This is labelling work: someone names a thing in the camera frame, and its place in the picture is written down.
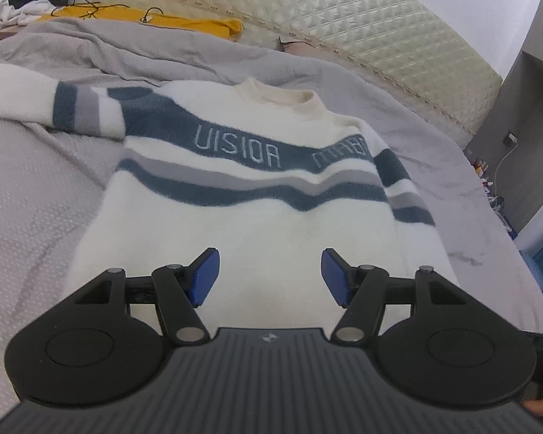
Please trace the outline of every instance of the gray bed sheet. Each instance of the gray bed sheet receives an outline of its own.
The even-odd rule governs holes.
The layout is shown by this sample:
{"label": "gray bed sheet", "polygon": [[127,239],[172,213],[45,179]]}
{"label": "gray bed sheet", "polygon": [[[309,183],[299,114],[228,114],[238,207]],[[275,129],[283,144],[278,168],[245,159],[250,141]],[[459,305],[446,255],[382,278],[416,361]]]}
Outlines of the gray bed sheet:
{"label": "gray bed sheet", "polygon": [[[99,86],[233,84],[253,76],[283,88],[314,89],[328,109],[368,122],[400,157],[460,285],[515,326],[543,333],[543,295],[458,146],[340,66],[189,31],[66,19],[32,24],[0,42],[0,63]],[[119,154],[120,144],[111,140],[0,120],[0,416],[16,402],[3,369],[4,348],[57,302]]]}

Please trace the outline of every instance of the striped sweater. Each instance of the striped sweater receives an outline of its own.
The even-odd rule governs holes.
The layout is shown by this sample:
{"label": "striped sweater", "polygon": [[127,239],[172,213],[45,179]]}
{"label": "striped sweater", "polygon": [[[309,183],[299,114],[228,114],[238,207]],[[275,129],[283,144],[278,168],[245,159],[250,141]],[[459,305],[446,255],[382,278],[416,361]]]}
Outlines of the striped sweater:
{"label": "striped sweater", "polygon": [[366,121],[328,111],[313,91],[251,78],[91,88],[0,65],[0,118],[123,141],[65,294],[109,267],[148,275],[213,246],[220,274],[198,310],[210,331],[309,326],[329,334],[343,310],[320,275],[326,247],[396,277],[433,265],[456,283],[396,155]]}

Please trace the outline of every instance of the quilted mattress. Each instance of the quilted mattress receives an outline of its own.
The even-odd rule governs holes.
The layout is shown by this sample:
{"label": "quilted mattress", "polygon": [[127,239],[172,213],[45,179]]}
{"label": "quilted mattress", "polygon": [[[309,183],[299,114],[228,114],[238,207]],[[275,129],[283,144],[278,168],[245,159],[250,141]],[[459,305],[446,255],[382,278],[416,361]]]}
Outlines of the quilted mattress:
{"label": "quilted mattress", "polygon": [[279,34],[330,51],[427,105],[472,135],[500,76],[417,0],[99,0],[186,17],[237,17],[240,42],[275,47]]}

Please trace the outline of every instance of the power outlet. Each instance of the power outlet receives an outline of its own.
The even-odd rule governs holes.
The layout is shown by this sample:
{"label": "power outlet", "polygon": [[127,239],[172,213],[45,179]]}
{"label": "power outlet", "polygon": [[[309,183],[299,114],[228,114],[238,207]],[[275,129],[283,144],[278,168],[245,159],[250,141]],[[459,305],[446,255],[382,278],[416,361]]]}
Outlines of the power outlet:
{"label": "power outlet", "polygon": [[517,145],[517,141],[517,136],[511,131],[508,131],[507,135],[505,135],[505,138],[502,140],[502,142],[509,148],[513,148],[515,145]]}

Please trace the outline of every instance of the yellow cloth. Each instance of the yellow cloth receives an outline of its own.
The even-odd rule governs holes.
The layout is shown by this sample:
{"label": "yellow cloth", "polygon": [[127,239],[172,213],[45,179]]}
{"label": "yellow cloth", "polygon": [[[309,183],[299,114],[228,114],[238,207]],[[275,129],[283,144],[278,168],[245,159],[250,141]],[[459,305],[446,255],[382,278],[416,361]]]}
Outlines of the yellow cloth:
{"label": "yellow cloth", "polygon": [[[90,4],[78,4],[63,6],[52,12],[52,15],[42,16],[39,21],[46,21],[52,18],[97,18],[98,20],[133,21],[141,23],[146,11],[136,8],[127,8],[118,5],[96,5],[98,9]],[[243,26],[240,20],[188,20],[169,14],[160,14],[160,11],[152,9],[146,18],[150,26],[173,27],[176,29],[189,29],[205,32],[213,36],[227,40],[237,40],[241,35]]]}

